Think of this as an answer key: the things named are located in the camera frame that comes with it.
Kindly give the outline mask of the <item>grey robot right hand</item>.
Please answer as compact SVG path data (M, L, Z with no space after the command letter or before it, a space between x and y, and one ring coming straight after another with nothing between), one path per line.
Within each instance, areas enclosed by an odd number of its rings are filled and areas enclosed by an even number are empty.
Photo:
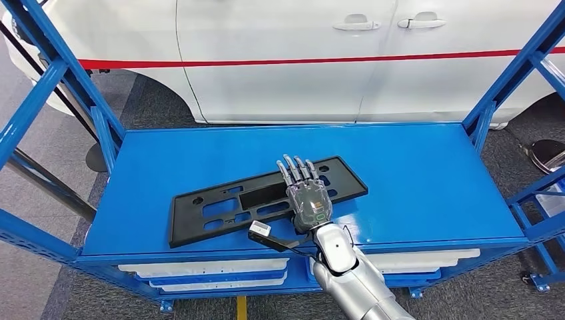
M324 181L312 161L283 155L277 167L286 184L286 195L294 211L292 223L297 233L305 234L330 221L332 202Z

